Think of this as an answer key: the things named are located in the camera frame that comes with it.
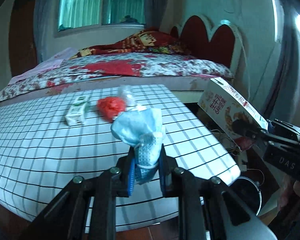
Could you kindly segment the person's right hand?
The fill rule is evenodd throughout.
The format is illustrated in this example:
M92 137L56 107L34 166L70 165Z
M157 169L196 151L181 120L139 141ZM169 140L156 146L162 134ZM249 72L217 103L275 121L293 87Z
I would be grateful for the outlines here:
M281 193L277 200L278 211L288 204L289 197L295 193L300 197L300 182L294 180L291 176L285 175L282 181Z

